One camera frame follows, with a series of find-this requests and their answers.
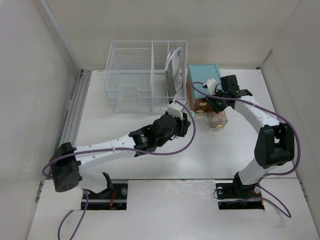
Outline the brown drawer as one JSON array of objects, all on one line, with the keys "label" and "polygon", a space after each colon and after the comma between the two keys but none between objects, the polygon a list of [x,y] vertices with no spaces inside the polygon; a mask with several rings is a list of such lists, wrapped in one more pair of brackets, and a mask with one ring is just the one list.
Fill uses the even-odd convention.
[{"label": "brown drawer", "polygon": [[[223,114],[223,118],[218,117],[219,113]],[[207,119],[208,119],[208,123],[209,123],[210,128],[221,129],[221,128],[224,128],[226,126],[226,124],[228,123],[228,118],[227,118],[225,111],[221,111],[219,113],[216,113],[214,111],[207,113]]]}]

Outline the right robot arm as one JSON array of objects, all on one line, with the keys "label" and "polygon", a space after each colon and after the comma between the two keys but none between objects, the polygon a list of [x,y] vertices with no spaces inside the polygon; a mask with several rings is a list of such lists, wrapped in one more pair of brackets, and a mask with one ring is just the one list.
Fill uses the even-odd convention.
[{"label": "right robot arm", "polygon": [[294,132],[288,124],[261,110],[253,94],[240,89],[235,75],[221,77],[220,81],[209,78],[203,87],[209,92],[205,99],[215,113],[231,107],[257,132],[253,160],[234,175],[231,183],[216,184],[220,200],[251,198],[262,177],[294,159]]}]

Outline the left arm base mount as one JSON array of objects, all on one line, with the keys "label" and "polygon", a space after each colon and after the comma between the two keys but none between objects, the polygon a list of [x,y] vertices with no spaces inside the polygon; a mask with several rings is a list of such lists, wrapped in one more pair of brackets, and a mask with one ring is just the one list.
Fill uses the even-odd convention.
[{"label": "left arm base mount", "polygon": [[100,195],[88,190],[87,210],[92,211],[124,211],[127,209],[128,180],[115,180],[112,182],[113,190]]}]

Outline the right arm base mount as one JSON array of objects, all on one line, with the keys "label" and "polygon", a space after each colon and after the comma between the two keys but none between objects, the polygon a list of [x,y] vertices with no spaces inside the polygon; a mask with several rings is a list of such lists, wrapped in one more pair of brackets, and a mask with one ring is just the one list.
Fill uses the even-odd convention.
[{"label": "right arm base mount", "polygon": [[261,189],[257,185],[236,189],[232,182],[218,181],[215,184],[219,210],[264,210]]}]

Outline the clear drawer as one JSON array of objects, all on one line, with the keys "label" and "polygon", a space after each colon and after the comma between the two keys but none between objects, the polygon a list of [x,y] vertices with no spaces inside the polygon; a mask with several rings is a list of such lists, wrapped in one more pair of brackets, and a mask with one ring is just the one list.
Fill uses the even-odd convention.
[{"label": "clear drawer", "polygon": [[200,107],[209,107],[210,103],[207,101],[206,98],[196,98],[195,102],[194,102],[194,106],[196,108],[200,108]]},{"label": "clear drawer", "polygon": [[209,105],[197,105],[194,106],[193,112],[195,112],[196,114],[210,113],[212,112],[212,108]]}]

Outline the grey setup guide booklet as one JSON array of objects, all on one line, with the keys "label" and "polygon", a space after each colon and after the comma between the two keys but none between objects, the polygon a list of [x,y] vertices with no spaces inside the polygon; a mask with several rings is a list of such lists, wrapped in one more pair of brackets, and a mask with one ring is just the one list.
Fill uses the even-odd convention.
[{"label": "grey setup guide booklet", "polygon": [[169,51],[167,54],[164,70],[167,83],[167,94],[168,97],[171,98],[173,98],[177,93],[175,78],[179,71],[179,64],[180,55],[178,53],[174,53],[173,51]]}]

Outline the green transparent tape case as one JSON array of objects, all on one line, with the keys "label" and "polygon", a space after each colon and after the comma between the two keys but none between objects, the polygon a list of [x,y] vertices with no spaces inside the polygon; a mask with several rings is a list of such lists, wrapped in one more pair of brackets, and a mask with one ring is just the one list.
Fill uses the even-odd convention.
[{"label": "green transparent tape case", "polygon": [[193,112],[193,111],[190,111],[190,114],[188,114],[188,121],[189,122],[193,122],[193,119],[195,118],[195,112]]}]

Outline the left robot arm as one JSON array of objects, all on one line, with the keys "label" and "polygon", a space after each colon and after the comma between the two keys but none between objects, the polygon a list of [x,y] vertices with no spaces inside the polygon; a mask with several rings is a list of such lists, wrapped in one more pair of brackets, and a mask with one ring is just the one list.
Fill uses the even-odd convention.
[{"label": "left robot arm", "polygon": [[104,171],[90,173],[91,169],[117,159],[153,155],[168,141],[184,137],[190,125],[186,113],[182,118],[165,113],[152,124],[112,141],[87,146],[63,143],[49,161],[55,191],[63,193],[81,188],[96,193],[100,198],[107,198],[112,192],[109,174]]}]

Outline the teal drawer box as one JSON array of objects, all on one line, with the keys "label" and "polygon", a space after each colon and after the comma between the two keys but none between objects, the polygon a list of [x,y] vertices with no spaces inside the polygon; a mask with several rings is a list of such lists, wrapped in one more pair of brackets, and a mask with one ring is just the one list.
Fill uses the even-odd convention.
[{"label": "teal drawer box", "polygon": [[220,73],[219,66],[217,64],[215,63],[190,64],[188,66],[188,72],[186,77],[186,90],[188,94],[190,108],[192,111],[195,106],[195,100],[197,98],[206,97],[205,95],[195,91],[194,88],[192,87],[192,83],[194,82],[204,83],[206,80],[211,78],[220,81],[221,73]]}]

